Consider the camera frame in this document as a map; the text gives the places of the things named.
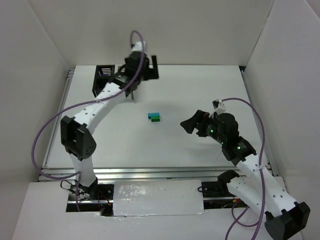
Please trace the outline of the green curved lego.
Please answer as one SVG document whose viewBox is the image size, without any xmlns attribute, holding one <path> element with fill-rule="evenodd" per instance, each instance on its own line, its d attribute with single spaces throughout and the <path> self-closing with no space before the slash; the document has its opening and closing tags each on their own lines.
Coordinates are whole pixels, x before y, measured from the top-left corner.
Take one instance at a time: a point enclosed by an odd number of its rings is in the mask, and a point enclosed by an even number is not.
<svg viewBox="0 0 320 240">
<path fill-rule="evenodd" d="M 159 122 L 161 120 L 159 115 L 154 115 L 150 117 L 151 122 Z"/>
</svg>

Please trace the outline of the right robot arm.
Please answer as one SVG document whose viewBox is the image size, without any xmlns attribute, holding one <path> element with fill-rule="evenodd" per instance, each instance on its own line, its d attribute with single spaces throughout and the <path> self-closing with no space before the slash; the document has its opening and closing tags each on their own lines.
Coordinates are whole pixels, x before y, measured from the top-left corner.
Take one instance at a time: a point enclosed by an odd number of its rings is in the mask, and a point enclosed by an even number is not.
<svg viewBox="0 0 320 240">
<path fill-rule="evenodd" d="M 245 175 L 241 178 L 228 171 L 224 175 L 227 191 L 259 215 L 259 223 L 264 224 L 272 239 L 288 240 L 306 227 L 309 206 L 292 197 L 259 161 L 253 146 L 240 136 L 232 114 L 198 110 L 180 126 L 188 134 L 197 130 L 199 137 L 211 137 L 221 144 L 224 157 Z"/>
</svg>

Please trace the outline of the blue rectangular lego brick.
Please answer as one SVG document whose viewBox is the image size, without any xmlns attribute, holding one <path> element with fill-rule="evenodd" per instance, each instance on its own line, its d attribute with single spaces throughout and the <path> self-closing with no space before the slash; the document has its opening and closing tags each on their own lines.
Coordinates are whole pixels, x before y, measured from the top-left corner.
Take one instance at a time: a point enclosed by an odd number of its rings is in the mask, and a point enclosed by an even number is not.
<svg viewBox="0 0 320 240">
<path fill-rule="evenodd" d="M 147 117 L 148 117 L 149 120 L 151 120 L 152 118 L 159 118 L 160 117 L 160 113 L 159 112 L 148 113 Z"/>
</svg>

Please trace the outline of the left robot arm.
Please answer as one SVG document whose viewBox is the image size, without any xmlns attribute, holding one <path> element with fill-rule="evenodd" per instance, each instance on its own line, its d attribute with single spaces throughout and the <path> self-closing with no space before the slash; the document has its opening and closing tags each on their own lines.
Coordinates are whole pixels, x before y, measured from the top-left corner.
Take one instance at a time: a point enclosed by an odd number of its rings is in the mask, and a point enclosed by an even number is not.
<svg viewBox="0 0 320 240">
<path fill-rule="evenodd" d="M 98 192 L 98 179 L 94 173 L 92 155 L 97 148 L 93 138 L 95 129 L 107 114 L 122 103 L 142 81 L 159 78 L 157 56 L 148 57 L 140 51 L 133 51 L 125 58 L 125 64 L 111 75 L 95 75 L 96 82 L 104 87 L 88 104 L 73 117 L 64 116 L 60 120 L 60 139 L 72 160 L 73 168 L 80 175 L 76 177 L 79 189 L 90 198 Z"/>
</svg>

